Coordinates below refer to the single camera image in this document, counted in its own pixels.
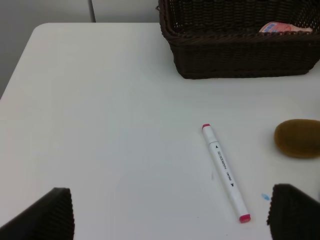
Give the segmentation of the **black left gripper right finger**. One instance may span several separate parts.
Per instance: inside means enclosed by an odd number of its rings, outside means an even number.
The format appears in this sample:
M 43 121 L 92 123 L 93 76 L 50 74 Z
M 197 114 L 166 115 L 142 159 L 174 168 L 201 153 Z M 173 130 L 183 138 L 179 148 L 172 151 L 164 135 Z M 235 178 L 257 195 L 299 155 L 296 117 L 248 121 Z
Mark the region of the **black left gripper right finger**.
M 318 240 L 320 203 L 290 184 L 276 184 L 266 222 L 273 240 Z

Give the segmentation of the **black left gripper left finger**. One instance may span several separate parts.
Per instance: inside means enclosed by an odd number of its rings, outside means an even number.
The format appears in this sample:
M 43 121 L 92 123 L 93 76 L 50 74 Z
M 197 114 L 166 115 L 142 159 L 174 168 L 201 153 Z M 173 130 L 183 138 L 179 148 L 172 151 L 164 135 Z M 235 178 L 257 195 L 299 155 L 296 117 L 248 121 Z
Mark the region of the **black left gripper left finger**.
M 55 187 L 0 228 L 2 240 L 72 240 L 75 219 L 69 188 Z

